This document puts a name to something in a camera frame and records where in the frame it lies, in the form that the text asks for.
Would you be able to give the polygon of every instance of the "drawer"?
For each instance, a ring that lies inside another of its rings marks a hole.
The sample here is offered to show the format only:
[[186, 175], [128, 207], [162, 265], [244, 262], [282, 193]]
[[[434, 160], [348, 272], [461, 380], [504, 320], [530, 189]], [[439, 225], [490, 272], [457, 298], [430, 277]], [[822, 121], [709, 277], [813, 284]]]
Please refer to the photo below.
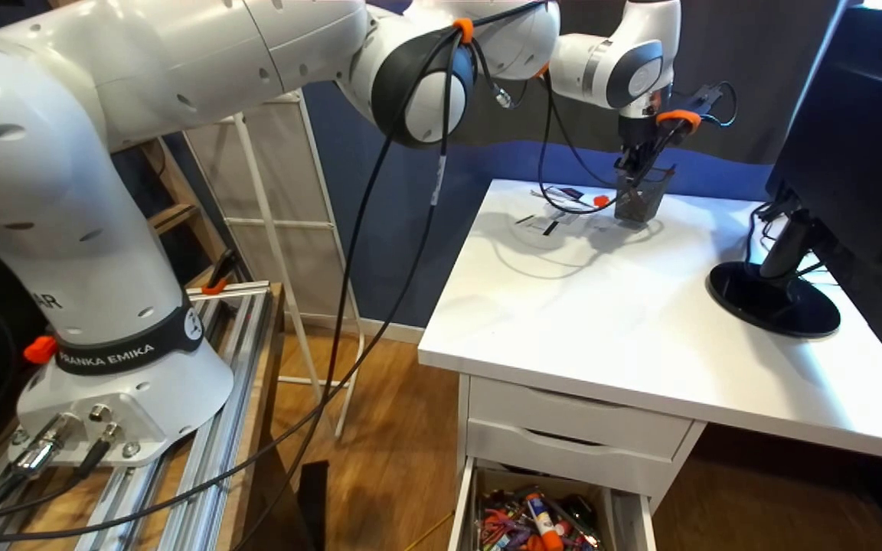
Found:
[[471, 377], [468, 387], [468, 419], [480, 421], [623, 448], [659, 458], [671, 458], [690, 431], [690, 419], [679, 417], [663, 417], [477, 377]]
[[513, 474], [486, 463], [464, 463], [446, 551], [477, 551], [477, 497], [485, 489], [538, 486], [546, 497], [585, 497], [596, 508], [596, 551], [655, 551], [652, 513], [643, 497], [605, 486]]
[[596, 480], [643, 497], [663, 497], [676, 470], [671, 458], [494, 421], [468, 421], [464, 448], [464, 457], [486, 463], [517, 465], [556, 478]]

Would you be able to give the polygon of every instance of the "table surface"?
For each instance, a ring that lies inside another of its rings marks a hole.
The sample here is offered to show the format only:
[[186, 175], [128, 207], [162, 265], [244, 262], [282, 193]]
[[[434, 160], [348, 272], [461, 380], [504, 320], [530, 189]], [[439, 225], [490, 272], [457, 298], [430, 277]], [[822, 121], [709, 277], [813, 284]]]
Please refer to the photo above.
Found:
[[882, 457], [882, 347], [823, 269], [808, 277], [842, 324], [822, 339], [765, 335], [706, 298], [706, 272], [743, 257], [750, 207], [665, 196], [643, 230], [605, 212], [546, 236], [537, 188], [494, 180], [419, 362]]

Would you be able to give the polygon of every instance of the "monitor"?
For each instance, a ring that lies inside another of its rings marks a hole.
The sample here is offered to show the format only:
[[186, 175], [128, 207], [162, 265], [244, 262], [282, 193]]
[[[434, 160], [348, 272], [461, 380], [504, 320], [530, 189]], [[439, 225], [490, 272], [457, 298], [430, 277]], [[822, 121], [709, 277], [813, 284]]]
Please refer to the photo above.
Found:
[[836, 306], [800, 277], [815, 250], [882, 339], [882, 2], [842, 12], [772, 167], [776, 215], [787, 225], [758, 265], [709, 272], [717, 302], [779, 335], [836, 329]]

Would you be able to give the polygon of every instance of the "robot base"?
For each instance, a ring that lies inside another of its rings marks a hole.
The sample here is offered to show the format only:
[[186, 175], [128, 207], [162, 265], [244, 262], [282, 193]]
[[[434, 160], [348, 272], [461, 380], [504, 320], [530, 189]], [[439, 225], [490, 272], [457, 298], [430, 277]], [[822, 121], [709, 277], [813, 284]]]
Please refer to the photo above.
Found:
[[208, 343], [111, 377], [72, 377], [48, 363], [18, 396], [9, 457], [18, 457], [54, 417], [72, 417], [77, 428], [57, 450], [57, 465], [77, 465], [111, 424], [115, 424], [115, 442], [104, 465], [140, 465], [208, 421], [230, 389], [233, 369]]

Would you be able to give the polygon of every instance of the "white table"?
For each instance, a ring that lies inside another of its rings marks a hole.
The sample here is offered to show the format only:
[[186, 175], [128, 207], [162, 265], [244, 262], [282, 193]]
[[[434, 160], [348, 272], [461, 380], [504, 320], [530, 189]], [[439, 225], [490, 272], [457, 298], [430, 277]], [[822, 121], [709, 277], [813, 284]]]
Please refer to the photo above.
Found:
[[743, 253], [750, 203], [668, 196], [645, 230], [595, 215], [541, 236], [551, 212], [534, 189], [494, 180], [419, 343], [424, 363], [461, 373], [461, 458], [655, 508], [704, 421], [882, 457], [882, 347], [823, 269], [813, 280], [842, 327], [822, 339], [706, 298], [706, 272]]

